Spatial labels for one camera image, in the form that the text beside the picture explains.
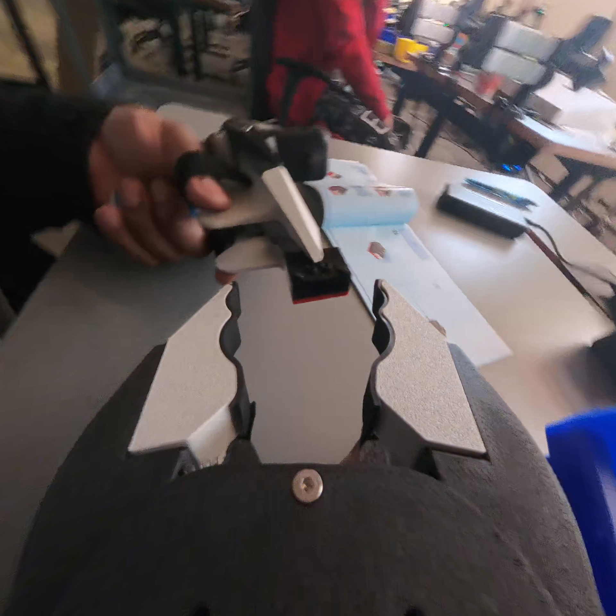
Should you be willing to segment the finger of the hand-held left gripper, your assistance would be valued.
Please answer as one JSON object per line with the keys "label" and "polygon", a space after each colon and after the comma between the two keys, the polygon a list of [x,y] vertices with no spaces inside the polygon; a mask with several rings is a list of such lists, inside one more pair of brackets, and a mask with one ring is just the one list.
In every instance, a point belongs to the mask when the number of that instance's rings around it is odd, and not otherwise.
{"label": "finger of the hand-held left gripper", "polygon": [[201,210],[197,220],[208,233],[217,273],[287,269],[286,250],[295,249],[287,217],[268,189],[232,189],[225,211]]}
{"label": "finger of the hand-held left gripper", "polygon": [[325,257],[321,229],[288,169],[284,166],[273,167],[263,172],[261,179],[306,255],[312,262],[321,262]]}

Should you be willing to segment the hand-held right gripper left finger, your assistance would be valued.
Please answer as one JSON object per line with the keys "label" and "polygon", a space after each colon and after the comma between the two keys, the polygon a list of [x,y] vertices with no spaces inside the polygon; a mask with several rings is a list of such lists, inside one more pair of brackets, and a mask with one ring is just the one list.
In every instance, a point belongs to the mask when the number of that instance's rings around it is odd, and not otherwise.
{"label": "hand-held right gripper left finger", "polygon": [[241,313],[238,285],[225,285],[168,339],[129,453],[184,448],[199,466],[214,466],[250,438],[256,407],[236,358]]}

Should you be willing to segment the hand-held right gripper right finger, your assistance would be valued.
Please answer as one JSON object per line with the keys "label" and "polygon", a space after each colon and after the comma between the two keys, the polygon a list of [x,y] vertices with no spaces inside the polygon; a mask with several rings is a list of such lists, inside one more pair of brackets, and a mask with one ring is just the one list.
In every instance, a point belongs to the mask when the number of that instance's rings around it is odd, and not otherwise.
{"label": "hand-held right gripper right finger", "polygon": [[372,343],[361,442],[377,440],[395,465],[433,452],[487,459],[446,337],[385,280],[373,294]]}

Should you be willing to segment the red black toy brick assembly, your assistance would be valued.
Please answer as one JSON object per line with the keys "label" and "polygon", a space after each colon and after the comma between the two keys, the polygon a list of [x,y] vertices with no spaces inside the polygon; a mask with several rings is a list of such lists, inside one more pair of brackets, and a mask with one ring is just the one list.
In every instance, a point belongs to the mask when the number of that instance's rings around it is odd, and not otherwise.
{"label": "red black toy brick assembly", "polygon": [[350,271],[338,248],[326,248],[324,257],[319,262],[313,262],[303,252],[289,252],[284,257],[293,304],[311,303],[349,294]]}

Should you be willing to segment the person's left forearm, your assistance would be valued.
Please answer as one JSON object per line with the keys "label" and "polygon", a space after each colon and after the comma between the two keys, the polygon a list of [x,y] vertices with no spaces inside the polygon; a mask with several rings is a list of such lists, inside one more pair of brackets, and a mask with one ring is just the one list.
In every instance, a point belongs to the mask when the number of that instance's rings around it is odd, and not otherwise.
{"label": "person's left forearm", "polygon": [[54,263],[32,241],[91,222],[89,153],[112,105],[1,81],[1,291],[18,313]]}

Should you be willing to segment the grey desk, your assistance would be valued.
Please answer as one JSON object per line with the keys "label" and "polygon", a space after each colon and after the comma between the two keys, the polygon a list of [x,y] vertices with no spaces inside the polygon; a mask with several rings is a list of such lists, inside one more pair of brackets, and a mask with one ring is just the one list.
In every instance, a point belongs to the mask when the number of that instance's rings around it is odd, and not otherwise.
{"label": "grey desk", "polygon": [[[414,233],[513,355],[481,372],[543,453],[544,426],[596,406],[566,359],[613,325],[529,237],[507,242],[435,211],[445,184],[473,176],[526,195],[531,218],[565,256],[615,272],[615,257],[528,182],[333,141],[380,181],[415,190]],[[1,597],[11,586],[36,510],[96,412],[147,353],[217,289],[211,259],[160,269],[121,256],[81,228],[1,344]],[[266,463],[337,463],[357,440],[376,350],[373,319],[355,293],[293,305],[279,269],[238,279],[242,363],[256,402],[252,442]]]}

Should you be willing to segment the person's left hand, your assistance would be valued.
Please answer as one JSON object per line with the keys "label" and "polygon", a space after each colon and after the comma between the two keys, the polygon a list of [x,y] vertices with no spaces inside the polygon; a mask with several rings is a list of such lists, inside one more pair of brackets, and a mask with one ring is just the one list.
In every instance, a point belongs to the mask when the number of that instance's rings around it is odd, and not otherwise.
{"label": "person's left hand", "polygon": [[175,164],[198,150],[186,125],[135,105],[114,107],[89,153],[99,232],[148,266],[207,255],[207,233],[193,210],[224,211],[230,199],[208,175],[189,180],[187,201],[176,189]]}

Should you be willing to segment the toy brick instruction booklet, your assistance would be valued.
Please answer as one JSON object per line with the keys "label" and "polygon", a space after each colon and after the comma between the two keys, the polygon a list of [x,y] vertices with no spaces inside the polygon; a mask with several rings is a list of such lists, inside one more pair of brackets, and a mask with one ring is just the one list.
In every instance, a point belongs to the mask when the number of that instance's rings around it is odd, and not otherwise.
{"label": "toy brick instruction booklet", "polygon": [[329,158],[323,179],[308,183],[324,207],[322,229],[347,264],[367,308],[374,283],[388,281],[418,312],[436,321],[477,367],[512,356],[408,223],[419,211],[415,191],[377,180],[357,162]]}

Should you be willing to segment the black rounded object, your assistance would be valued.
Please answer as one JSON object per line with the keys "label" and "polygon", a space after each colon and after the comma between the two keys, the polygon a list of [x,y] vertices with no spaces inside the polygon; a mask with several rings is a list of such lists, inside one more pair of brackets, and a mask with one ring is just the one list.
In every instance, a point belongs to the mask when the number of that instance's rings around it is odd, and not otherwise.
{"label": "black rounded object", "polygon": [[570,379],[591,403],[615,404],[615,333],[573,350],[566,364]]}

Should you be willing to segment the black case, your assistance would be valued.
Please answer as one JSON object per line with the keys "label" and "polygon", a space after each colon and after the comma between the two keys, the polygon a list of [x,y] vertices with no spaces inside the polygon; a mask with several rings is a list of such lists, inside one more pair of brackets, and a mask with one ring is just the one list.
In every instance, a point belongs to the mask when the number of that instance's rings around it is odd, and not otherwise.
{"label": "black case", "polygon": [[529,229],[520,209],[464,183],[446,185],[435,207],[443,214],[507,240],[516,240]]}

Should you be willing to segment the yellow bin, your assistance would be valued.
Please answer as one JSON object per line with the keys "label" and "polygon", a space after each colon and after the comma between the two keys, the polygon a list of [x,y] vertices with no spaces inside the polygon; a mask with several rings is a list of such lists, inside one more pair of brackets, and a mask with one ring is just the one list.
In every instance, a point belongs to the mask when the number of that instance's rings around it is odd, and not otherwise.
{"label": "yellow bin", "polygon": [[394,44],[393,58],[401,64],[409,64],[428,51],[429,45],[415,39],[399,36]]}

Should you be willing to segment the blue plastic bin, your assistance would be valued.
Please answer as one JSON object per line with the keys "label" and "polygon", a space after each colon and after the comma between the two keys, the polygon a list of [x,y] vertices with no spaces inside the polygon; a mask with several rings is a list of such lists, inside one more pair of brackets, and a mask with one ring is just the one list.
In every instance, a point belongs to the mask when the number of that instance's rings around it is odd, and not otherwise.
{"label": "blue plastic bin", "polygon": [[615,615],[615,407],[569,416],[544,431],[604,612]]}

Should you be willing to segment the blue snack wrapper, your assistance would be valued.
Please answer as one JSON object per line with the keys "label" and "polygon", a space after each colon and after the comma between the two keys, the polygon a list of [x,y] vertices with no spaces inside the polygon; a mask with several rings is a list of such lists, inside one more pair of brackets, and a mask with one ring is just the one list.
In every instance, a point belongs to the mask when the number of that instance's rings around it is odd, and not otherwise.
{"label": "blue snack wrapper", "polygon": [[474,190],[486,196],[490,196],[502,201],[505,204],[522,210],[531,210],[532,208],[537,207],[537,204],[529,198],[516,195],[515,193],[490,186],[474,179],[465,179],[463,181],[463,185],[468,189]]}

